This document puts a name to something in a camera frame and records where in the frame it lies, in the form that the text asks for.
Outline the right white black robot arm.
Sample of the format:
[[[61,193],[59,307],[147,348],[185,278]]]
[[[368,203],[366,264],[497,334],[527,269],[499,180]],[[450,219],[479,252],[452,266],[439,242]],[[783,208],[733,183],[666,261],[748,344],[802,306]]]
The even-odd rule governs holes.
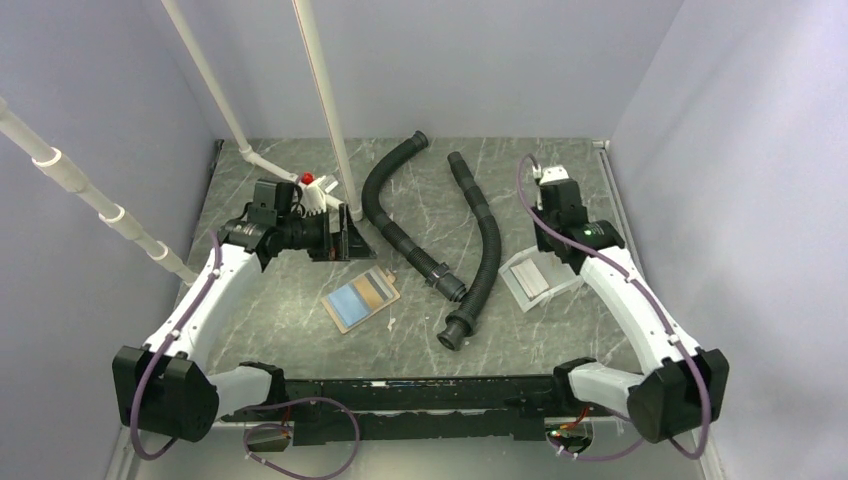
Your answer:
[[[551,252],[611,312],[636,353],[641,371],[579,358],[554,370],[551,401],[574,415],[587,404],[628,418],[656,444],[698,429],[703,435],[721,412],[729,362],[687,334],[638,272],[623,237],[607,220],[591,221],[580,187],[570,178],[540,180],[530,213],[537,245]]]

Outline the tan leather card holder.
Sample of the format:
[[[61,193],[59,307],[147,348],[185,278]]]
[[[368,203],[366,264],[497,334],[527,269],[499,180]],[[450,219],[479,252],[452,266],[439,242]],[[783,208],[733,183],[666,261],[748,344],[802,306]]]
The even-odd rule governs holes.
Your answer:
[[[371,311],[352,287],[352,282],[360,275],[366,273],[373,274],[377,277],[385,291],[390,295],[387,303],[377,311]],[[392,273],[387,272],[379,266],[374,266],[360,275],[321,299],[325,311],[342,335],[349,333],[358,325],[401,298],[401,294],[395,286],[396,278]]]

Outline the gold VIP card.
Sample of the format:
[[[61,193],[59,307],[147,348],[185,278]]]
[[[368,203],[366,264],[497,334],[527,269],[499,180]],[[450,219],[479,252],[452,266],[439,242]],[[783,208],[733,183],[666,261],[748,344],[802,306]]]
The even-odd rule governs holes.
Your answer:
[[[381,309],[390,297],[379,279],[370,273],[357,277],[352,282],[352,287],[371,311]]]

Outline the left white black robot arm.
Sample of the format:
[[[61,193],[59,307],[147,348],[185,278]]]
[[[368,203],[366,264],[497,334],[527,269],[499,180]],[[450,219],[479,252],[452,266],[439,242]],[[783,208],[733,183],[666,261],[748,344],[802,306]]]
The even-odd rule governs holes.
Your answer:
[[[287,406],[282,368],[248,361],[210,375],[211,348],[246,289],[285,251],[302,251],[314,262],[373,259],[375,251],[353,225],[345,206],[339,228],[328,213],[303,215],[289,203],[246,204],[243,215],[225,223],[197,283],[171,315],[139,347],[122,347],[112,361],[121,422],[144,459],[141,435],[162,435],[170,444],[197,442],[213,423],[251,409],[272,420]]]

